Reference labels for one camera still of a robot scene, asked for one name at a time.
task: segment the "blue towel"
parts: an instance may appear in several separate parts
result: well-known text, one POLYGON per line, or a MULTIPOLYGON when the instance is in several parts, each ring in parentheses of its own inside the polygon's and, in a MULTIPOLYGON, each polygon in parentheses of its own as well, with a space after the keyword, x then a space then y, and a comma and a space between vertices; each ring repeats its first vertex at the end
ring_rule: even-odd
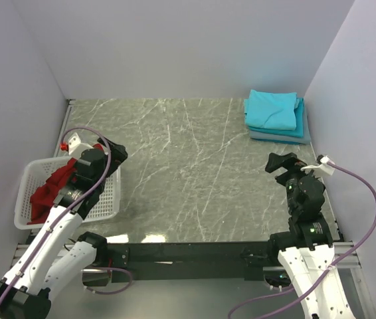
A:
POLYGON ((269 130, 295 130, 296 97, 296 93, 274 94, 251 90, 248 100, 244 100, 246 125, 269 130))
POLYGON ((293 136, 295 138, 303 138, 303 111, 304 111, 304 101, 303 98, 299 101, 299 106, 294 110, 294 115, 296 117, 296 129, 294 131, 287 130, 266 130, 263 128, 254 128, 249 126, 248 129, 256 132, 262 132, 274 135, 284 135, 293 136))
POLYGON ((298 142, 278 141, 278 140, 266 140, 264 138, 251 138, 251 139, 255 140, 255 141, 261 141, 261 142, 273 142, 273 143, 290 144, 290 145, 299 145, 300 144, 298 142))
POLYGON ((307 114, 306 111, 307 111, 307 109, 304 106, 304 111, 303 111, 303 138, 296 138, 294 136, 267 134, 267 133, 249 130, 248 133, 250 135, 250 138, 252 138, 253 140, 269 141, 269 142, 276 142, 276 143, 279 142, 279 143, 287 143, 287 144, 310 144, 308 114, 307 114))

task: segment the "white bracket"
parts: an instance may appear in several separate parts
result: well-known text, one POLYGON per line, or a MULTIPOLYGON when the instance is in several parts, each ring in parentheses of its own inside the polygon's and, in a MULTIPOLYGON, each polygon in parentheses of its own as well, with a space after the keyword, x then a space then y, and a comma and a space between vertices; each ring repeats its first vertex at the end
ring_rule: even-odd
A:
POLYGON ((304 294, 329 268, 322 283, 302 301, 305 318, 317 314, 320 319, 355 319, 341 284, 339 272, 329 267, 334 260, 334 247, 319 245, 311 251, 309 248, 287 248, 280 251, 278 261, 290 277, 298 296, 304 294))
POLYGON ((314 171, 314 175, 316 177, 324 177, 324 176, 331 176, 333 175, 335 168, 328 165, 328 162, 332 162, 328 156, 324 156, 321 159, 321 164, 320 165, 308 165, 302 167, 300 170, 302 171, 314 171))
POLYGON ((67 140, 68 142, 68 154, 75 159, 79 159, 82 156, 82 152, 85 150, 89 150, 93 148, 91 145, 87 143, 82 143, 79 135, 74 133, 71 137, 67 140))

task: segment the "folded towel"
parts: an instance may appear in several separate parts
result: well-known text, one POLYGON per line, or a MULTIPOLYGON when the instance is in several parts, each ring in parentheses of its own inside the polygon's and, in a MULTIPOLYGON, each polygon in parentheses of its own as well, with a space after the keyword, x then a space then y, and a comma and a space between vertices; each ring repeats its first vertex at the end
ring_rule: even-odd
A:
POLYGON ((266 134, 283 135, 283 136, 293 136, 295 138, 303 138, 303 110, 304 101, 303 98, 299 99, 299 106, 294 110, 294 115, 296 117, 296 129, 294 131, 288 130, 266 130, 264 128, 254 128, 249 126, 248 129, 256 132, 262 132, 266 134))
POLYGON ((267 134, 257 131, 249 130, 250 138, 253 140, 260 141, 269 141, 275 143, 286 143, 286 144, 309 144, 310 143, 310 134, 309 134, 309 125, 308 125, 308 115, 306 108, 304 107, 303 111, 303 137, 296 138, 293 136, 283 136, 283 135, 274 135, 267 134))
POLYGON ((269 130, 295 130, 296 93, 274 94, 250 91, 244 100, 245 123, 269 130))

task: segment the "gray marble table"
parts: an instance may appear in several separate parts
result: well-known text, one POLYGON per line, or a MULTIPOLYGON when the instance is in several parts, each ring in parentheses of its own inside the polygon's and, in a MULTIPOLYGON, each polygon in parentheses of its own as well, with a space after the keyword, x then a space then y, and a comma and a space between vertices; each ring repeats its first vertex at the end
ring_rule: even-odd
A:
MULTIPOLYGON (((120 212, 83 224, 74 237, 92 231, 133 243, 265 241, 287 231, 289 218, 285 189, 264 171, 268 154, 294 152, 315 162, 311 146, 251 140, 242 99, 74 100, 71 107, 66 128, 90 126, 129 153, 120 212)), ((322 211, 338 238, 328 201, 322 211)))

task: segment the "purple cable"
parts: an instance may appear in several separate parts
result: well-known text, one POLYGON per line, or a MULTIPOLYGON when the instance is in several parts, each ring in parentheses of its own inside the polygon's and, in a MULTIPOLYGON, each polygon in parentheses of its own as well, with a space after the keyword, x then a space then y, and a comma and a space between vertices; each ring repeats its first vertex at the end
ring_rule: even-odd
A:
POLYGON ((132 273, 130 271, 126 270, 126 269, 113 268, 113 267, 94 267, 92 269, 120 271, 120 272, 124 272, 125 274, 127 274, 129 276, 128 284, 125 285, 125 287, 123 287, 119 290, 106 292, 106 291, 97 291, 97 290, 94 290, 90 287, 86 287, 87 290, 92 291, 94 294, 118 294, 119 292, 122 292, 122 291, 125 291, 126 289, 128 289, 130 287, 130 285, 132 284, 132 281, 134 281, 132 273))
MULTIPOLYGON (((107 175, 107 172, 108 172, 108 169, 110 168, 110 164, 111 164, 111 149, 110 149, 110 145, 108 144, 107 142, 107 139, 102 136, 102 134, 96 130, 93 130, 92 128, 87 128, 87 127, 84 127, 84 126, 78 126, 78 127, 75 127, 75 128, 71 128, 67 131, 65 131, 62 135, 62 138, 61 138, 61 142, 64 140, 64 137, 71 131, 74 131, 74 130, 88 130, 88 131, 91 131, 92 133, 98 135, 100 137, 100 139, 103 141, 104 145, 106 146, 106 149, 108 151, 108 157, 107 157, 107 164, 106 164, 106 168, 104 170, 104 173, 102 173, 101 177, 99 178, 99 180, 85 193, 83 194, 82 196, 80 196, 76 201, 74 201, 72 204, 70 204, 56 219, 53 223, 50 224, 50 228, 53 230, 54 227, 61 221, 61 219, 69 212, 71 211, 71 209, 75 206, 77 206, 83 199, 85 199, 87 196, 89 196, 106 178, 106 175, 107 175)), ((22 274, 24 274, 24 271, 27 269, 27 267, 30 265, 30 263, 33 261, 33 259, 36 257, 37 253, 42 249, 42 246, 44 245, 45 241, 47 241, 48 239, 48 236, 51 234, 51 232, 46 232, 42 238, 40 239, 39 243, 37 244, 37 246, 35 247, 35 249, 33 249, 33 252, 30 254, 30 256, 27 258, 26 262, 21 266, 20 268, 20 272, 22 274)), ((4 301, 4 299, 6 298, 6 296, 8 295, 9 291, 15 286, 15 284, 18 282, 18 280, 20 279, 20 276, 19 275, 15 275, 14 279, 9 283, 8 287, 5 289, 5 291, 3 292, 3 294, 0 296, 0 306, 2 304, 2 302, 4 301)))
POLYGON ((262 300, 262 299, 284 296, 285 294, 290 294, 292 291, 294 291, 294 288, 289 288, 289 289, 283 290, 282 292, 279 292, 278 294, 269 294, 267 296, 259 296, 259 297, 256 297, 256 298, 251 298, 251 299, 248 299, 246 301, 243 301, 243 302, 241 302, 240 304, 237 304, 234 308, 231 309, 231 311, 228 313, 228 319, 231 319, 231 316, 233 315, 233 313, 236 310, 238 310, 239 308, 245 306, 246 304, 250 304, 251 302, 255 302, 255 301, 258 301, 258 300, 262 300))
MULTIPOLYGON (((375 218, 374 218, 374 222, 373 224, 371 225, 370 229, 368 230, 368 232, 365 234, 365 236, 356 244, 354 245, 352 248, 350 248, 346 253, 342 254, 339 258, 337 258, 336 260, 334 260, 330 265, 331 266, 335 266, 336 264, 338 264, 340 261, 342 261, 344 258, 346 258, 347 256, 349 256, 351 253, 353 253, 354 251, 356 251, 372 234, 372 232, 374 231, 375 227, 376 227, 376 191, 374 189, 373 186, 371 186, 370 183, 368 183, 368 181, 366 181, 365 179, 363 179, 361 176, 351 172, 351 171, 348 171, 347 169, 344 169, 342 167, 339 167, 337 166, 336 164, 332 163, 332 162, 328 162, 328 165, 332 166, 333 168, 336 168, 338 169, 339 171, 342 171, 350 176, 353 176, 354 178, 358 179, 359 181, 361 181, 362 183, 364 183, 368 188, 369 190, 372 192, 373 196, 374 196, 374 200, 375 200, 375 218)), ((260 317, 257 317, 255 319, 265 319, 265 318, 269 318, 269 317, 272 317, 276 314, 280 314, 281 312, 301 303, 301 301, 303 299, 305 299, 312 291, 314 291, 316 289, 316 287, 318 287, 318 285, 322 282, 322 280, 324 279, 324 277, 327 275, 327 273, 329 272, 328 269, 325 269, 325 271, 321 274, 321 276, 317 279, 317 281, 312 285, 312 287, 309 288, 308 291, 306 291, 303 295, 301 295, 299 298, 297 298, 295 301, 285 305, 284 307, 281 307, 280 309, 277 309, 275 311, 272 311, 272 312, 269 312, 267 314, 264 314, 263 316, 260 316, 260 317)), ((266 296, 266 297, 273 297, 273 296, 278 296, 280 294, 275 294, 275 295, 270 295, 270 296, 266 296)), ((235 308, 238 309, 240 308, 240 306, 246 304, 247 302, 243 302, 242 304, 236 306, 235 308)))

